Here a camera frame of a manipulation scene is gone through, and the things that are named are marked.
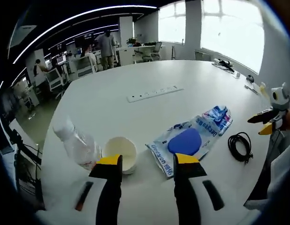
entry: plastic water bottle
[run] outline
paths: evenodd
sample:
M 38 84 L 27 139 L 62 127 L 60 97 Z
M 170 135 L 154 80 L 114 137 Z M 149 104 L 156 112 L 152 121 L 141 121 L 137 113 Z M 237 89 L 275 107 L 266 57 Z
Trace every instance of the plastic water bottle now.
M 55 134 L 63 142 L 69 158 L 86 170 L 92 170 L 101 157 L 101 147 L 91 135 L 84 134 L 67 117 L 53 126 Z

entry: bottle cap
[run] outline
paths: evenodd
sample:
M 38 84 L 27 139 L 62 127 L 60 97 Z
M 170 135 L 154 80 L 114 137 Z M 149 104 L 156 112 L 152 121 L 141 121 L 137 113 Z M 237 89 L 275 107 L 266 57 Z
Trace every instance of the bottle cap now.
M 66 116 L 64 117 L 64 119 L 56 121 L 53 125 L 53 131 L 62 142 L 70 138 L 70 136 L 74 132 L 74 129 L 74 124 L 72 123 L 69 116 Z

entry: gray shirt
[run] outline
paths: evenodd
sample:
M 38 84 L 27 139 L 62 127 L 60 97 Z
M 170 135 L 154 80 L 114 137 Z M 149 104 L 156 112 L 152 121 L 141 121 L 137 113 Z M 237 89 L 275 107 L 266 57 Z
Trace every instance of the gray shirt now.
M 107 37 L 105 34 L 99 38 L 99 47 L 101 49 L 101 57 L 113 56 L 115 41 L 113 35 Z

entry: coiled cable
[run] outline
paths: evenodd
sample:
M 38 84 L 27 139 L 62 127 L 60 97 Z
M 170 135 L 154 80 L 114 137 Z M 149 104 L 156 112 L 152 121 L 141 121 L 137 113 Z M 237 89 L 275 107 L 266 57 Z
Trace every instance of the coiled cable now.
M 246 135 L 248 138 L 248 141 L 240 134 Z M 239 153 L 239 151 L 237 150 L 237 147 L 236 147 L 237 142 L 243 143 L 243 145 L 245 146 L 245 149 L 246 149 L 246 155 L 242 155 Z M 232 154 L 232 156 L 240 162 L 245 162 L 245 164 L 247 164 L 248 160 L 250 158 L 253 158 L 252 142 L 251 142 L 249 136 L 247 135 L 247 133 L 245 133 L 245 132 L 239 132 L 238 134 L 232 135 L 231 137 L 229 137 L 228 146 L 229 146 L 229 151 Z

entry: blue sponge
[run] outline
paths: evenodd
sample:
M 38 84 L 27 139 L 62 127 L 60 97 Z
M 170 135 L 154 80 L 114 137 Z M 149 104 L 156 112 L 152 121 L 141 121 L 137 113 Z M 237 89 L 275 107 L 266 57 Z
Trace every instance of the blue sponge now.
M 168 143 L 168 150 L 175 154 L 181 153 L 193 156 L 201 146 L 201 137 L 194 128 L 189 128 L 172 138 Z

